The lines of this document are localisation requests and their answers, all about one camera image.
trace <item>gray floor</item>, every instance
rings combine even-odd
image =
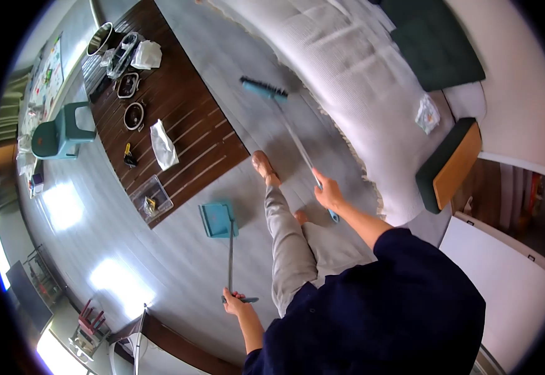
[[[299,81],[277,63],[272,50],[234,23],[193,0],[156,2],[197,71],[249,152],[263,149],[284,184],[292,209],[306,207],[314,222],[344,236],[373,258],[346,223],[332,224],[314,199],[314,180],[282,121],[298,131],[314,164],[336,179],[345,196],[374,213],[376,196],[345,142]],[[242,75],[283,86],[292,95],[284,116],[271,103],[238,84]],[[79,76],[65,103],[86,100]],[[95,127],[88,109],[77,112],[84,129]],[[150,230],[131,205],[106,157],[100,139],[82,145],[76,161],[44,163],[43,196],[22,194],[31,235],[43,243],[70,290],[80,300],[99,300],[116,331],[139,315],[144,302],[156,316],[198,346],[241,364],[244,345],[236,319],[220,304],[226,282],[227,241],[203,233],[197,205],[230,199],[238,217],[233,285],[259,296],[254,305],[267,327],[277,318],[270,296],[271,238],[266,228],[264,183],[246,160],[220,177]],[[438,244],[449,210],[427,212],[409,223],[413,233]]]

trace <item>navy blue shirt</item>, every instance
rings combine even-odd
[[[374,245],[378,262],[309,282],[247,355],[244,374],[469,374],[485,301],[439,249],[407,229]]]

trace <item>hand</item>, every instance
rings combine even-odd
[[[320,204],[326,208],[335,212],[345,203],[343,194],[339,190],[339,185],[333,179],[324,176],[316,168],[312,169],[314,176],[322,184],[322,190],[318,187],[314,187],[314,195]]]
[[[245,298],[244,294],[239,294],[238,292],[233,292],[231,294],[229,289],[224,288],[223,296],[227,299],[227,303],[224,304],[224,311],[229,314],[239,316],[239,313],[245,309],[246,306],[250,306],[250,304],[246,304],[239,300],[239,298]]]

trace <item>wooden coffee table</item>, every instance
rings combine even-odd
[[[212,181],[249,156],[220,107],[201,80],[185,51],[153,0],[141,0],[115,23],[115,31],[136,31],[162,49],[160,68],[137,71],[139,89],[129,99],[119,99],[113,82],[99,66],[100,56],[82,62],[90,108],[102,141],[122,187],[131,195],[156,175],[174,207],[151,221],[155,227],[176,208]],[[144,128],[129,131],[123,122],[126,107],[145,103]],[[180,163],[162,170],[152,150],[149,127],[161,119],[176,147]],[[139,165],[124,164],[126,143]]]

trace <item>foot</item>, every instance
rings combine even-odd
[[[299,225],[304,225],[304,223],[308,222],[308,217],[306,216],[306,213],[302,210],[297,210],[293,214],[293,217],[298,221]]]
[[[260,176],[262,176],[266,182],[266,186],[272,185],[279,187],[281,185],[281,180],[270,165],[270,161],[268,161],[268,157],[264,151],[258,150],[254,152],[254,154],[251,156],[251,165],[253,165],[254,169],[258,171]]]

